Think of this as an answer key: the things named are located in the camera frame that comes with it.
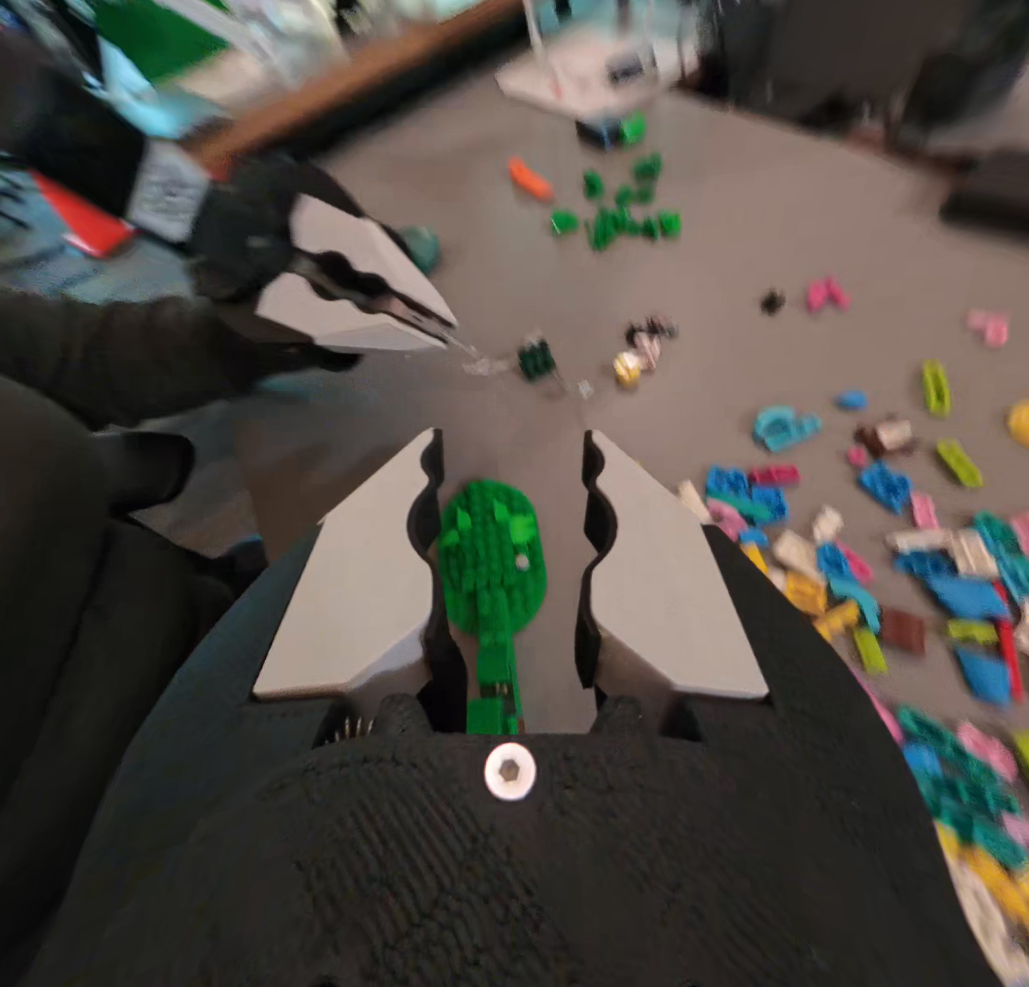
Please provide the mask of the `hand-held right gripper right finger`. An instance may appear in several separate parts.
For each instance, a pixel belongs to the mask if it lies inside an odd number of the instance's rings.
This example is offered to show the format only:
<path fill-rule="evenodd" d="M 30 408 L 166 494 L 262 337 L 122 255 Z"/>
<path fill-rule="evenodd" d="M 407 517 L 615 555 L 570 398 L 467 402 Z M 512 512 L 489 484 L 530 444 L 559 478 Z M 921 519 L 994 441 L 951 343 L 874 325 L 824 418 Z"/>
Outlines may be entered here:
<path fill-rule="evenodd" d="M 599 430 L 581 459 L 586 541 L 574 664 L 595 695 L 645 708 L 701 697 L 765 702 L 770 689 L 706 525 Z"/>

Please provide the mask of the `green brick plant model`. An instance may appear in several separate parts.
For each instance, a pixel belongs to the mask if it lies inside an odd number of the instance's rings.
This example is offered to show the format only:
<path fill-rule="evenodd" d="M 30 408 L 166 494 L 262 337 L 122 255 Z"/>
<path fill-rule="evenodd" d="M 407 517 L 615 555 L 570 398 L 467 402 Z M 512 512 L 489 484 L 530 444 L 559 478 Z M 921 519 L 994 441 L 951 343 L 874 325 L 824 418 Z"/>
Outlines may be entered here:
<path fill-rule="evenodd" d="M 502 481 L 470 480 L 443 510 L 437 558 L 446 613 L 478 646 L 467 732 L 517 736 L 524 731 L 524 713 L 516 638 L 547 595 L 533 504 Z"/>

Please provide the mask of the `pile of colourful toy bricks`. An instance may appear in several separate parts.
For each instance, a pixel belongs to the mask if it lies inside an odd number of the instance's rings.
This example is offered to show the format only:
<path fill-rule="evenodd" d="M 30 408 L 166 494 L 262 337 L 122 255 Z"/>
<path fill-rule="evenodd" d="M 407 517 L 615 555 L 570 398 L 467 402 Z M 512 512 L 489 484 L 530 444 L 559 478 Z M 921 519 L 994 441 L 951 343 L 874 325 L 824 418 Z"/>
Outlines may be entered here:
<path fill-rule="evenodd" d="M 890 655 L 924 659 L 937 638 L 977 701 L 1008 709 L 1027 701 L 1027 517 L 980 510 L 962 526 L 941 523 L 933 496 L 897 460 L 919 450 L 910 420 L 889 413 L 859 424 L 846 452 L 858 490 L 907 526 L 883 543 L 894 570 L 938 609 L 919 615 L 876 596 L 868 562 L 847 543 L 832 505 L 810 528 L 787 525 L 794 463 L 710 466 L 679 502 L 748 556 L 828 643 L 844 637 L 858 680 L 897 744 L 933 821 L 960 906 L 1002 985 L 1027 985 L 1027 731 L 998 736 L 968 719 L 941 721 L 908 703 L 884 702 L 871 683 Z"/>

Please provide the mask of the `clear curved plastic rod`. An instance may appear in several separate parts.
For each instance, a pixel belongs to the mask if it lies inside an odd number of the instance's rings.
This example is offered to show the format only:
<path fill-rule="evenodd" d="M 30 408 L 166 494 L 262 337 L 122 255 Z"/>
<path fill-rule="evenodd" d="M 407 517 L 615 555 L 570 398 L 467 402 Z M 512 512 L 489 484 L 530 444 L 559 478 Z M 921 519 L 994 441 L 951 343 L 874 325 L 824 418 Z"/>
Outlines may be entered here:
<path fill-rule="evenodd" d="M 554 357 L 556 359 L 557 373 L 554 376 L 549 376 L 547 379 L 535 384 L 531 384 L 525 381 L 525 379 L 521 376 L 521 372 L 518 366 L 517 351 L 523 342 L 533 337 L 544 337 L 548 341 L 547 337 L 543 334 L 540 333 L 530 334 L 528 337 L 524 337 L 512 351 L 499 356 L 487 354 L 481 351 L 478 348 L 475 348 L 474 346 L 470 345 L 469 343 L 466 343 L 464 340 L 452 333 L 443 334 L 443 343 L 451 350 L 456 350 L 458 353 L 464 356 L 462 368 L 466 375 L 477 376 L 482 377 L 483 379 L 486 379 L 487 377 L 495 379 L 496 377 L 501 377 L 501 376 L 513 376 L 516 379 L 518 379 L 519 382 L 524 383 L 528 386 L 555 387 L 563 394 L 577 397 L 583 402 L 590 400 L 595 394 L 593 385 L 587 379 L 570 380 L 566 376 L 564 376 L 561 368 L 559 367 L 556 354 L 551 344 L 549 344 L 549 349 L 553 352 Z"/>

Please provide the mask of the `person's left forearm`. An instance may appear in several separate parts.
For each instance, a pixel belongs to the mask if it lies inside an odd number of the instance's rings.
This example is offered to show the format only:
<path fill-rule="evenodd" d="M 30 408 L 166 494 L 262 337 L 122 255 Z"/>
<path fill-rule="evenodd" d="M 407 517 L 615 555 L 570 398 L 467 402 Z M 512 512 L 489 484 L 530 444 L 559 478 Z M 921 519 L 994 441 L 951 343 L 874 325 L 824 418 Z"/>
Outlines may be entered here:
<path fill-rule="evenodd" d="M 93 430 L 250 394 L 275 376 L 349 373 L 360 355 L 260 342 L 186 299 L 83 299 L 3 288 L 1 375 Z"/>

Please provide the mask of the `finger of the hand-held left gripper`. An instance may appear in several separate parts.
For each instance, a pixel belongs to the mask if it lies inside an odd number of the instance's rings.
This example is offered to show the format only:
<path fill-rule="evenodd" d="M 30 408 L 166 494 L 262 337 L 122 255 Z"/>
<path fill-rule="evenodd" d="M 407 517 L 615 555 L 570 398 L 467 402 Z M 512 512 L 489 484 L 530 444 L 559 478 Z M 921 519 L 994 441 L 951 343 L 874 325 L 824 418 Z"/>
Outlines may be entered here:
<path fill-rule="evenodd" d="M 456 328 L 441 293 L 379 222 L 301 193 L 288 272 L 327 306 L 332 328 Z"/>
<path fill-rule="evenodd" d="M 396 268 L 383 280 L 385 294 L 359 307 L 355 299 L 323 298 L 299 273 L 283 273 L 264 289 L 257 315 L 340 353 L 406 353 L 451 345 L 451 309 L 417 268 Z"/>

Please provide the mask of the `grey desk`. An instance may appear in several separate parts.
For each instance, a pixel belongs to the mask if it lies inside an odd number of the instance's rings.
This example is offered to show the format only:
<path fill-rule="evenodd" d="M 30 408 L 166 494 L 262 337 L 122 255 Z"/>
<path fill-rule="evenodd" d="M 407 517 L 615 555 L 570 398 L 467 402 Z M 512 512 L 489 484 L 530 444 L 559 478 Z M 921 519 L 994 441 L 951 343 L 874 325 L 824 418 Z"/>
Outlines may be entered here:
<path fill-rule="evenodd" d="M 546 733 L 460 732 L 463 710 L 394 694 L 256 700 L 318 525 L 414 437 L 443 432 L 441 493 L 502 479 L 535 506 L 547 601 L 530 643 L 578 680 L 587 430 L 663 487 L 717 457 L 752 410 L 883 374 L 945 320 L 962 272 L 893 208 L 897 170 L 674 95 L 651 111 L 671 245 L 591 255 L 547 238 L 500 158 L 572 131 L 483 87 L 330 160 L 377 217 L 443 237 L 439 289 L 498 354 L 549 337 L 581 403 L 463 355 L 368 357 L 329 390 L 238 402 L 237 450 L 282 544 L 141 722 L 96 809 L 23 985 L 1000 985 L 962 912 L 904 757 L 845 661 L 706 528 L 770 697 L 645 708 L 587 691 Z M 809 314 L 833 276 L 848 311 Z M 787 303 L 759 311 L 770 288 Z M 623 390 L 632 323 L 662 316 L 657 369 Z"/>

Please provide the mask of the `group of green bricks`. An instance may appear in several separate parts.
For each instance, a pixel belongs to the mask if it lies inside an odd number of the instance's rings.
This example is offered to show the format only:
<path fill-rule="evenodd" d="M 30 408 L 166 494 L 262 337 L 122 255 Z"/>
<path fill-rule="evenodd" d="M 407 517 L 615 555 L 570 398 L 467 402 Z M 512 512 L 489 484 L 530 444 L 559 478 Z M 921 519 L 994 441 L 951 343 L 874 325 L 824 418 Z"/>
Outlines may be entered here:
<path fill-rule="evenodd" d="M 638 110 L 622 116 L 578 119 L 574 131 L 580 145 L 603 157 L 644 144 L 650 124 Z M 623 238 L 650 242 L 678 239 L 681 214 L 658 204 L 663 170 L 662 153 L 654 150 L 633 158 L 624 181 L 615 185 L 608 183 L 598 166 L 587 167 L 580 176 L 580 193 L 588 211 L 580 214 L 572 208 L 551 208 L 551 235 L 581 234 L 586 246 L 596 254 Z"/>

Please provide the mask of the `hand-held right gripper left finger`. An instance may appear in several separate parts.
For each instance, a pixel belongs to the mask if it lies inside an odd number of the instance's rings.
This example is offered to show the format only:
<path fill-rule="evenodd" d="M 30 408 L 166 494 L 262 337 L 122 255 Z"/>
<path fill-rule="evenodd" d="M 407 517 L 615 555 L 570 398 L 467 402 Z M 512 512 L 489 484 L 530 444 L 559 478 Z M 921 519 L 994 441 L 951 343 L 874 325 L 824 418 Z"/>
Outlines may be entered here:
<path fill-rule="evenodd" d="M 322 517 L 252 688 L 262 702 L 394 694 L 463 710 L 468 671 L 430 550 L 442 528 L 443 432 L 418 434 Z"/>

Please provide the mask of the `orange brick separator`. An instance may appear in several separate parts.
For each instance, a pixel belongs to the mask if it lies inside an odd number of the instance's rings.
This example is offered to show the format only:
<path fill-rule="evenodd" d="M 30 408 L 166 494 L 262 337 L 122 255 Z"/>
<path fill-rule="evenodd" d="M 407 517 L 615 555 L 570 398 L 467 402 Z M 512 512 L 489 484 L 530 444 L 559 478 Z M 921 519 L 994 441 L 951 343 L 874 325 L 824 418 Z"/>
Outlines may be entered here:
<path fill-rule="evenodd" d="M 512 185 L 539 203 L 549 204 L 555 198 L 554 186 L 546 177 L 531 169 L 523 160 L 508 160 L 508 175 Z"/>

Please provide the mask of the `orange flat block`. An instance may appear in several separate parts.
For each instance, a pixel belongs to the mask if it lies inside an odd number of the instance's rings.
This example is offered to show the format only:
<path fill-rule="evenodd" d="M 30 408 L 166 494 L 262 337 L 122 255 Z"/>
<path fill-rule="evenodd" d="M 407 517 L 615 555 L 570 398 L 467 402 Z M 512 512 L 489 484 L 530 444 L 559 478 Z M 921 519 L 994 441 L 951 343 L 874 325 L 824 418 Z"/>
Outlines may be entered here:
<path fill-rule="evenodd" d="M 120 255 L 134 242 L 136 230 L 112 216 L 84 197 L 30 170 L 29 175 L 66 227 L 66 243 L 88 257 L 109 259 Z"/>

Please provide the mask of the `black rectangular case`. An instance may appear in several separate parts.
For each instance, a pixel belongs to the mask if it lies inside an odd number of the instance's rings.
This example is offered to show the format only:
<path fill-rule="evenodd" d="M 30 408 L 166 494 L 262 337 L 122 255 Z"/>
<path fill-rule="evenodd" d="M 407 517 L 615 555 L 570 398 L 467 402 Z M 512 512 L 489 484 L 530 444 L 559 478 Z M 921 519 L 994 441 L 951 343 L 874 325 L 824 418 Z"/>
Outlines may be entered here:
<path fill-rule="evenodd" d="M 993 151 L 955 181 L 939 209 L 947 222 L 1028 234 L 1028 152 Z"/>

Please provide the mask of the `white round table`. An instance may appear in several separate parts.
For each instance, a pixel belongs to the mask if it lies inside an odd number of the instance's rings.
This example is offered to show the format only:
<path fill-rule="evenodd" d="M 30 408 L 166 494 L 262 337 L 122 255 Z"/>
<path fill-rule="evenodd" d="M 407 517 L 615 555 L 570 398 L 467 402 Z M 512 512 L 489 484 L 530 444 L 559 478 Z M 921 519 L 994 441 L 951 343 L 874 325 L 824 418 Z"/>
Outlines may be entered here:
<path fill-rule="evenodd" d="M 516 57 L 495 79 L 512 101 L 587 120 L 628 115 L 699 66 L 691 38 L 616 36 L 586 27 L 547 39 L 543 57 Z"/>

